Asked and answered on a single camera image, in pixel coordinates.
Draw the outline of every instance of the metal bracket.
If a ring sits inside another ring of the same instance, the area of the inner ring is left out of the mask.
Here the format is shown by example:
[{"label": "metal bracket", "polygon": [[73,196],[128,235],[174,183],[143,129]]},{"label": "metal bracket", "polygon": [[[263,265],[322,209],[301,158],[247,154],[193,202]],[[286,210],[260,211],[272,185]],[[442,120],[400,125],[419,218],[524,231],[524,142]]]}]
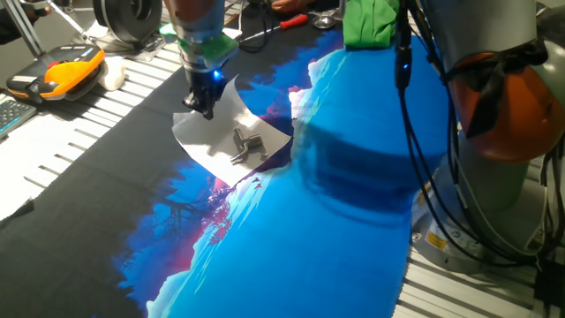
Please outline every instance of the metal bracket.
[{"label": "metal bracket", "polygon": [[19,4],[18,0],[0,0],[4,5],[4,8],[10,14],[11,19],[14,21],[16,27],[18,27],[19,32],[21,33],[21,37],[27,44],[29,50],[32,51],[32,54],[37,59],[42,57],[45,54],[45,51],[41,47],[41,43],[39,41],[39,37],[34,30],[34,26],[32,26],[31,22],[27,18],[24,9],[22,9],[21,5]]},{"label": "metal bracket", "polygon": [[263,140],[261,136],[256,134],[250,135],[247,139],[244,138],[243,133],[239,128],[233,130],[233,140],[236,143],[237,150],[239,153],[234,155],[230,158],[231,164],[238,164],[243,163],[247,160],[247,156],[249,155],[249,151],[260,148],[261,156],[267,157],[268,153],[265,149],[265,145],[263,145]]}]

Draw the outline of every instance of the white object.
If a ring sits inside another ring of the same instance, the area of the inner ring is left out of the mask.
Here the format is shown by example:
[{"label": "white object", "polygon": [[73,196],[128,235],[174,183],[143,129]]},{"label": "white object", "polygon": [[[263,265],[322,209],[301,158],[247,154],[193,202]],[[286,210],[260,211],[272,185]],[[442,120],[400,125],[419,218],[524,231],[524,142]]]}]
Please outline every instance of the white object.
[{"label": "white object", "polygon": [[119,89],[125,80],[125,64],[121,57],[106,57],[102,63],[102,76],[98,83],[109,91]]},{"label": "white object", "polygon": [[223,33],[228,35],[230,38],[237,40],[239,37],[241,37],[241,34],[243,34],[241,32],[241,30],[237,30],[237,29],[232,29],[229,27],[225,27],[223,29]]},{"label": "white object", "polygon": [[87,35],[98,39],[106,36],[108,32],[109,30],[107,27],[99,25],[98,21],[95,20],[92,26],[88,28]]},{"label": "white object", "polygon": [[11,216],[30,197],[24,175],[68,143],[72,124],[51,115],[37,116],[9,134],[0,144],[0,220]]},{"label": "white object", "polygon": [[[241,129],[245,138],[258,133],[268,156],[251,152],[244,163],[233,165],[230,158],[238,153],[233,140],[234,129]],[[235,79],[223,91],[214,107],[214,119],[207,120],[199,112],[173,115],[173,134],[188,155],[228,186],[262,165],[290,141],[290,136],[276,130],[245,106],[236,90]]]}]

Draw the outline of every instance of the green cloth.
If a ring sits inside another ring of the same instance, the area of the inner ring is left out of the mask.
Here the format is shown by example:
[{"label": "green cloth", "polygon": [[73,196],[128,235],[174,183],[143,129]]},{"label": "green cloth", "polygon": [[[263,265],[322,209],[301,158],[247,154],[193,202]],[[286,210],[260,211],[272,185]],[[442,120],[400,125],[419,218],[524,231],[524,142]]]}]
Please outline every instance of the green cloth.
[{"label": "green cloth", "polygon": [[343,44],[387,48],[395,36],[398,0],[350,0],[343,17]]}]

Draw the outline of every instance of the keyboard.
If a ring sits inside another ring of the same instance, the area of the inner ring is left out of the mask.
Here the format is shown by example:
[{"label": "keyboard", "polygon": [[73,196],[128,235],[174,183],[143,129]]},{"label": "keyboard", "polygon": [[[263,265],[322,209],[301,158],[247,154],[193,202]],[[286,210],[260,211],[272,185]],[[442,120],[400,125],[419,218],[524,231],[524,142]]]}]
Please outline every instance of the keyboard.
[{"label": "keyboard", "polygon": [[36,111],[33,106],[4,98],[0,102],[0,140],[25,123]]}]

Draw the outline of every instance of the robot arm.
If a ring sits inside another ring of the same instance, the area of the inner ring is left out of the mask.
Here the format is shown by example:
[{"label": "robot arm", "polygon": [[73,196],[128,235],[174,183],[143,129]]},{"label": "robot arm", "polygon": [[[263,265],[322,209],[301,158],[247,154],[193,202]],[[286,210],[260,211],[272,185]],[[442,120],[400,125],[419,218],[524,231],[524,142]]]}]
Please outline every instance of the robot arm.
[{"label": "robot arm", "polygon": [[183,104],[212,119],[226,84],[221,69],[238,50],[237,42],[222,33],[224,1],[165,0],[165,5],[191,86]]}]

